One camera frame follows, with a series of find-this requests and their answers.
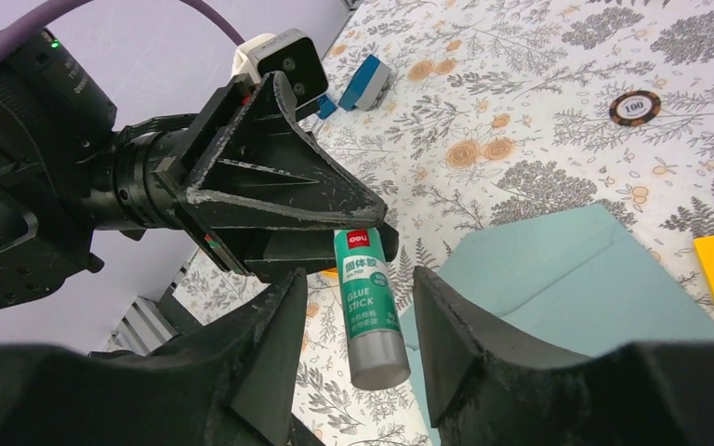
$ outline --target white wall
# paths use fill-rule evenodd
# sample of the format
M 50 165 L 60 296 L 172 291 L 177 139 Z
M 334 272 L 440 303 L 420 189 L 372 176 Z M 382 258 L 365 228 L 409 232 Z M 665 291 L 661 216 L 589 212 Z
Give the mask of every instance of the white wall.
M 243 37 L 299 28 L 323 54 L 346 21 L 340 0 L 207 0 Z M 40 0 L 0 0 L 0 29 Z M 234 44 L 175 0 L 98 0 L 50 26 L 119 107 L 116 128 L 197 112 L 228 83 Z M 135 243 L 95 234 L 98 274 L 81 272 L 45 299 L 0 310 L 0 343 L 100 348 L 136 295 L 159 296 L 194 251 L 182 232 L 148 231 Z

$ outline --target black poker chip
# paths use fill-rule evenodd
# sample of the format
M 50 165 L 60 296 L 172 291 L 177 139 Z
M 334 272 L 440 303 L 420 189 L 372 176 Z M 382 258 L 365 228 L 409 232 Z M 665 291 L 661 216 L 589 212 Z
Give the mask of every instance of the black poker chip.
M 637 90 L 615 99 L 609 117 L 615 124 L 635 127 L 649 123 L 661 112 L 661 98 L 652 91 Z

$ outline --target table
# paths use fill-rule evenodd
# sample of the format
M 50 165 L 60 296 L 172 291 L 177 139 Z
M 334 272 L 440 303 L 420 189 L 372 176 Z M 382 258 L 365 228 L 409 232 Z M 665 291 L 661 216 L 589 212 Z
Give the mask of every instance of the table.
M 390 206 L 401 311 L 470 231 L 602 203 L 714 318 L 692 243 L 714 234 L 714 1 L 366 0 L 324 60 L 334 98 L 368 54 L 396 74 L 382 105 L 305 125 Z M 637 89 L 659 115 L 611 122 Z M 310 282 L 294 413 L 327 445 L 428 444 L 408 383 L 351 387 L 337 288 Z M 207 322 L 261 287 L 199 253 L 176 297 Z

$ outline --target red logo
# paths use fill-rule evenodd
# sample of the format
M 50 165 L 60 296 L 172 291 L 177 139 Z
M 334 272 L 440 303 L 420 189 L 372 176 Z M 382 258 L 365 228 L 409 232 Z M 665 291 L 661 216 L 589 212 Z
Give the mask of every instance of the red logo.
M 370 246 L 371 241 L 368 239 L 367 230 L 351 230 L 346 234 L 346 241 L 349 244 L 349 249 L 359 248 L 361 246 Z

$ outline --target blue object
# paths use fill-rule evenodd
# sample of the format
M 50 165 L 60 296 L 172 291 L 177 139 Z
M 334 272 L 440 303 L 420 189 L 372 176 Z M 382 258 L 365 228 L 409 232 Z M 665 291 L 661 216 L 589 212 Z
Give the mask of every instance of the blue object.
M 333 102 L 327 95 L 321 95 L 316 99 L 316 102 L 319 104 L 319 112 L 316 114 L 320 119 L 327 119 L 332 113 L 335 112 L 335 110 L 337 110 L 335 102 Z
M 714 340 L 714 321 L 600 205 L 471 233 L 438 273 L 504 321 L 591 357 L 633 340 Z M 401 329 L 429 423 L 413 308 Z
M 389 84 L 390 67 L 376 56 L 369 55 L 351 77 L 337 105 L 346 111 L 355 108 L 371 110 L 387 93 Z

